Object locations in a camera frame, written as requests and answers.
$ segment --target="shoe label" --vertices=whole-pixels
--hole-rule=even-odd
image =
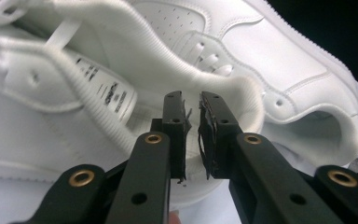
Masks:
[[[102,103],[117,114],[120,121],[127,122],[136,101],[135,89],[122,77],[89,59],[77,56],[76,65]]]

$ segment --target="shoe tongue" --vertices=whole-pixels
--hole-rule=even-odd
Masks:
[[[100,64],[81,55],[75,56],[75,62],[91,87],[91,93],[97,95],[101,103],[126,123],[137,101],[137,92],[125,79]]]

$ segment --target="white sneaker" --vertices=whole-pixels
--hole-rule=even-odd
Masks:
[[[13,21],[16,27],[8,25]],[[261,130],[257,81],[184,63],[125,2],[0,1],[0,179],[50,183],[80,163],[109,170],[161,117],[164,95],[178,90],[194,109],[201,91],[220,94],[245,132]],[[197,127],[199,113],[193,114]],[[187,137],[187,181],[172,182],[172,209],[199,201],[221,182],[206,180],[197,136],[192,129]]]
[[[263,0],[129,0],[179,57],[264,87],[262,134],[313,165],[358,155],[358,103],[348,68]]]

